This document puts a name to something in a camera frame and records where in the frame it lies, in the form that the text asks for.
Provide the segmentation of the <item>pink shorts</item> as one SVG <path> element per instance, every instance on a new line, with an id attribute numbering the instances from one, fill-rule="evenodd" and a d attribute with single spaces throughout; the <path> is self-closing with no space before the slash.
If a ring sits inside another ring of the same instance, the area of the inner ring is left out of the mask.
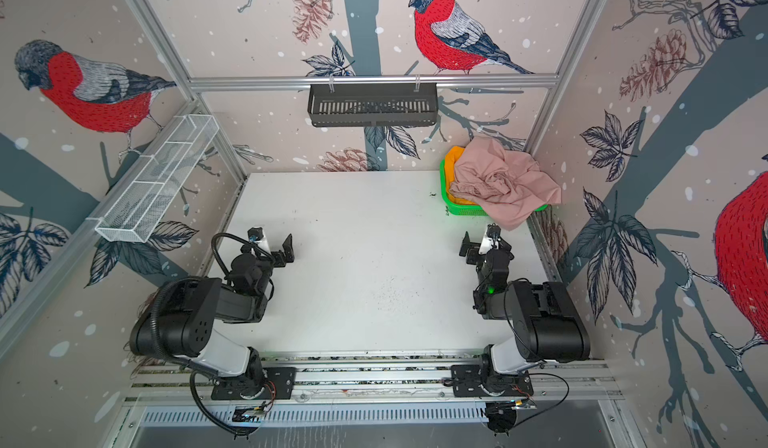
<path id="1" fill-rule="evenodd" d="M 476 137 L 454 162 L 449 193 L 480 206 L 512 231 L 545 205 L 562 203 L 562 188 L 529 154 L 509 151 L 493 138 Z"/>

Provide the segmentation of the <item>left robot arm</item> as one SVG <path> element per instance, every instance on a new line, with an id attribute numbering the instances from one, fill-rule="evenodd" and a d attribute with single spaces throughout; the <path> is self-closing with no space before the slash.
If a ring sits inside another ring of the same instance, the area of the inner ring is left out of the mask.
<path id="1" fill-rule="evenodd" d="M 274 297 L 273 273 L 295 261 L 293 237 L 273 251 L 261 227 L 245 238 L 220 232 L 211 239 L 219 277 L 190 276 L 163 285 L 129 338 L 134 355 L 153 358 L 208 377 L 226 390 L 257 394 L 269 386 L 257 350 L 215 329 L 215 322 L 263 320 Z"/>

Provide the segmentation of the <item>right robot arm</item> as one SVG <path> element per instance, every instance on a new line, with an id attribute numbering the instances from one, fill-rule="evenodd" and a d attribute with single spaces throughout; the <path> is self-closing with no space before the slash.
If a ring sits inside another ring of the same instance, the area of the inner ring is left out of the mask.
<path id="1" fill-rule="evenodd" d="M 479 242 L 465 234 L 459 256 L 476 270 L 475 312 L 486 321 L 504 322 L 511 331 L 510 339 L 484 349 L 477 373 L 469 377 L 472 383 L 493 396 L 520 393 L 530 368 L 590 357 L 589 336 L 563 284 L 509 278 L 514 255 L 498 226 L 489 225 Z"/>

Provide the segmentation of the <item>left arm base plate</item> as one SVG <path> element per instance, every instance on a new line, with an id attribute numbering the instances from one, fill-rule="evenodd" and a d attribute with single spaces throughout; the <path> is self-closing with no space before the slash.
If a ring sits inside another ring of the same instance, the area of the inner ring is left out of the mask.
<path id="1" fill-rule="evenodd" d="M 247 373 L 226 377 L 214 383 L 211 399 L 215 401 L 288 400 L 292 396 L 297 370 L 294 367 L 262 368 L 255 378 Z"/>

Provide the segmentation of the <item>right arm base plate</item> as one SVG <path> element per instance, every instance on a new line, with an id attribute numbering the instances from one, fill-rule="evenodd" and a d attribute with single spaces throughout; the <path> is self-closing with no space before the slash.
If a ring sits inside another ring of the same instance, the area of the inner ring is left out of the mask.
<path id="1" fill-rule="evenodd" d="M 499 398 L 533 396 L 530 379 L 524 375 L 498 374 L 481 365 L 452 365 L 450 375 L 441 380 L 456 398 Z"/>

